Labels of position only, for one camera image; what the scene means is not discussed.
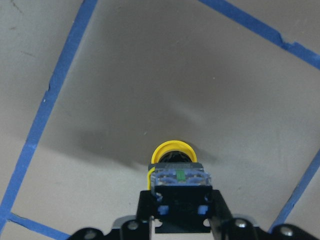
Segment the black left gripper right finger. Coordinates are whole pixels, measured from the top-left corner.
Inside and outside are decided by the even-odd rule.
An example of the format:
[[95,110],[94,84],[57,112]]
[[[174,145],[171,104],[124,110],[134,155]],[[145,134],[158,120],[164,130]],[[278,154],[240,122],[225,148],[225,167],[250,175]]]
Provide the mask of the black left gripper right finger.
[[235,217],[219,190],[212,191],[213,214],[208,219],[216,240],[316,240],[307,231],[293,224],[279,224],[271,232],[264,231],[248,218]]

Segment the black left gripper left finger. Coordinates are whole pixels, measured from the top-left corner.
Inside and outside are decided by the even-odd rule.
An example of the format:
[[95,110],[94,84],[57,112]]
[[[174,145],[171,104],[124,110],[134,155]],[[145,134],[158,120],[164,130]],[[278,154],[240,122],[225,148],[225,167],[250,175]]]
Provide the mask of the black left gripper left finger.
[[85,227],[69,238],[71,240],[150,240],[155,210],[151,192],[143,190],[139,194],[136,214],[118,218],[108,234],[93,227]]

